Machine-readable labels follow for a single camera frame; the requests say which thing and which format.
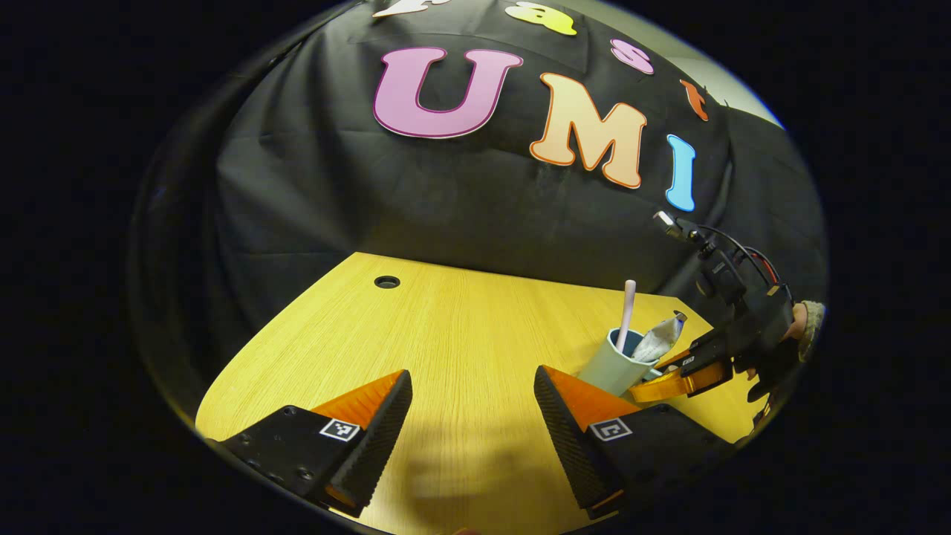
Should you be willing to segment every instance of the wooden table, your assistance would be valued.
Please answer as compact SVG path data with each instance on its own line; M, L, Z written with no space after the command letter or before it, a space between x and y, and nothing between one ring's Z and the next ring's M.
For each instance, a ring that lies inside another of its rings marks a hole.
M377 287L381 275L401 284ZM580 371L618 326L623 295L356 253L238 353L196 426L223 440L281 406L317 406L405 368L413 404L358 522L400 535L576 529L591 521L554 452L534 373L541 364ZM647 332L675 309L689 317L680 352L710 325L676 298L638 294L631 328ZM733 442L763 406L746 402L753 384L736 376L666 403Z

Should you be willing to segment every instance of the black cable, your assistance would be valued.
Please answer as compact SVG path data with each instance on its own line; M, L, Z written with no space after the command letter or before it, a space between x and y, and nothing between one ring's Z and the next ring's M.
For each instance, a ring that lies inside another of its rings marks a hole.
M780 282L783 281L783 277L781 277L780 274L779 274L779 271L776 270L776 265L773 264L773 263L767 258L767 256L763 254L763 252L761 252L761 251L759 251L759 250L756 250L755 248L747 248L747 250L748 250L749 252L753 253L753 254L759 255L759 257L762 258L764 262L766 262L767 264L769 264L769 268L773 270L773 274L776 275L776 279L778 279ZM788 283L783 283L783 287L786 289L786 295L789 297L789 302L790 302L790 303L795 303L795 301L792 299L792 290L789 289L789 284L788 284Z
M708 227L706 225L697 225L697 227L702 228L704 230L709 230L710 232L716 232L717 234L720 234L724 238L727 238L728 240L730 240L730 242L732 242L732 244L736 246L736 248L740 249L743 252L743 254L747 256L750 263L753 264L754 268L756 268L756 272L759 273L760 277L763 278L763 282L766 283L768 287L772 286L772 283L770 283L769 279L767 279L767 275L763 273L763 270L760 268L759 264L756 263L756 260L753 259L752 255L749 254L749 251L747 250L747 248L740 245L740 242L737 242L729 234L723 232L722 230L718 228Z

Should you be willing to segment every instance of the person's hand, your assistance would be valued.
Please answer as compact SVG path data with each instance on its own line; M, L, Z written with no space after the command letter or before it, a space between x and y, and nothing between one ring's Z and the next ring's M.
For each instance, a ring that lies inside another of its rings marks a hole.
M792 308L792 325L789 326L789 329L786 330L786 334L783 335L782 342L786 338L792 337L793 340L801 340L803 334L805 334L805 320L806 320L806 310L805 305L802 303L797 303ZM750 368L747 370L747 381L752 381L753 377L756 377L756 368Z

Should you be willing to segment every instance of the table surface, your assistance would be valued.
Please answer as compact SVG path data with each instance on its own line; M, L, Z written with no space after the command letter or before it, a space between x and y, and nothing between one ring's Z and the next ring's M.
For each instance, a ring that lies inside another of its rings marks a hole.
M376 287L381 275L400 285ZM577 529L592 521L558 462L534 374L542 364L580 371L620 324L623 299L621 290L355 253L235 356L205 394L196 427L224 440L281 406L318 406L408 369L413 403L355 520L400 535ZM679 353L710 329L679 299L637 294L631 328L645 333L675 309L688 316L669 355ZM664 403L735 442L763 405L746 401L754 384L734 376Z

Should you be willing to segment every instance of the pink letter u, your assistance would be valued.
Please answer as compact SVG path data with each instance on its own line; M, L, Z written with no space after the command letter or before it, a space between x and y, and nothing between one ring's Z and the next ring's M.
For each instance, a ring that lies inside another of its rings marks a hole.
M383 56L386 70L379 81L373 114L384 128L411 137L458 137L489 122L502 91L505 74L522 58L498 50L469 50L465 58L475 66L462 104L435 111L419 105L419 91L429 66L446 57L431 47L394 50Z

